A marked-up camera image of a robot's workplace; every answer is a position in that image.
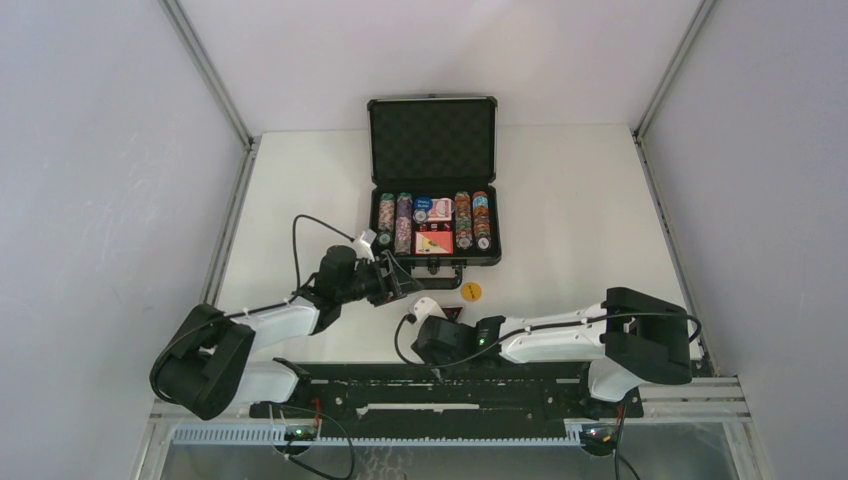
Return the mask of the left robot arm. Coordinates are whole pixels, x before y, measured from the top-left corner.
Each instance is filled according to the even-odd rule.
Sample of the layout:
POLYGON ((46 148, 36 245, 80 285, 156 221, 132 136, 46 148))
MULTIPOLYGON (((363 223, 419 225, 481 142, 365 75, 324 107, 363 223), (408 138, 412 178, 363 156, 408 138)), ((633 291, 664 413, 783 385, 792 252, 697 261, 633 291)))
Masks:
POLYGON ((301 416, 311 407, 311 388, 293 366, 260 361, 258 352, 323 332, 348 303, 365 300, 378 307, 422 288, 388 251, 369 259, 349 246, 332 246, 289 300, 231 314, 208 303, 195 306, 154 361, 150 387, 160 400, 202 420, 232 404, 259 402, 301 416))

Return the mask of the red triangular dealer button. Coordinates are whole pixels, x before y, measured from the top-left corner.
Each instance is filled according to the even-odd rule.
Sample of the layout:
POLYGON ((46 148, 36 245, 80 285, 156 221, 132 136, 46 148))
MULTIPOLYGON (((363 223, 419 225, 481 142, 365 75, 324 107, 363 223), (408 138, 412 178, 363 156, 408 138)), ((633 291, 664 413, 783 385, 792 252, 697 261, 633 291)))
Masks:
POLYGON ((442 307, 442 312, 445 318, 452 323, 460 323, 462 314, 465 310, 464 306, 442 307))

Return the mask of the black poker case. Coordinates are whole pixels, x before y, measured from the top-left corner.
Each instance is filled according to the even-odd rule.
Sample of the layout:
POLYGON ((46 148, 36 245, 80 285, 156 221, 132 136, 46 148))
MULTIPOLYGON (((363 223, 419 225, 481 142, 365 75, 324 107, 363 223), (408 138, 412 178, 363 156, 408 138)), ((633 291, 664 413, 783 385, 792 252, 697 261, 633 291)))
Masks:
POLYGON ((422 96, 372 99, 367 104, 371 181, 369 227, 377 234, 378 201, 383 193, 451 198, 466 191, 484 191, 489 198, 492 245, 479 250, 473 238, 469 249, 456 244, 447 256, 414 254, 418 226, 412 218, 409 255, 396 255, 394 241, 372 244, 375 256, 390 252, 409 272, 422 270, 419 281, 429 290, 453 290, 468 267, 491 267, 502 258, 496 179, 498 101, 493 96, 422 96))

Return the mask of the red playing card box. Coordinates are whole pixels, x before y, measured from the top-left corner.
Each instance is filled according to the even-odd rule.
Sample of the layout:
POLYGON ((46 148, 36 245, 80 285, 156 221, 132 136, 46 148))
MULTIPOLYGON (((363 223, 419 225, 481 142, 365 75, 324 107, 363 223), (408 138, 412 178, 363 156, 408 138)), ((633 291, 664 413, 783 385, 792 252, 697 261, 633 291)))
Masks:
POLYGON ((419 256, 447 256, 454 253, 451 231, 419 231, 414 236, 414 254, 419 256))

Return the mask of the yellow round button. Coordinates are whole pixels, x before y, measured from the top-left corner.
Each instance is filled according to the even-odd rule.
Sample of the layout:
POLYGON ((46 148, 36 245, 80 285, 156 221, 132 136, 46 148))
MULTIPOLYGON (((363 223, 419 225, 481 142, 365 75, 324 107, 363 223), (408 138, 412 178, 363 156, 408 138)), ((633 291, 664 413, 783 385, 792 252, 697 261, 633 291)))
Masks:
POLYGON ((466 302, 477 302, 482 298, 482 287, 476 282, 467 282, 460 288, 460 295, 466 302))

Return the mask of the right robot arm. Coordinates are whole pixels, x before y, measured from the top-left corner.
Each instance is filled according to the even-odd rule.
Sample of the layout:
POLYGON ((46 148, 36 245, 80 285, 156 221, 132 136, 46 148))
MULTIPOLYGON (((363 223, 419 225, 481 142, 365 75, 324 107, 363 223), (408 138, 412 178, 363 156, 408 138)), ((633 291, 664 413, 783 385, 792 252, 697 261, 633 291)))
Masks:
POLYGON ((579 406, 605 415, 644 384, 692 380, 690 346, 702 323, 684 308, 626 287, 603 301, 541 317, 490 316, 473 325, 448 317, 432 298, 416 300, 401 326, 416 326, 411 350, 429 370, 583 363, 579 406))

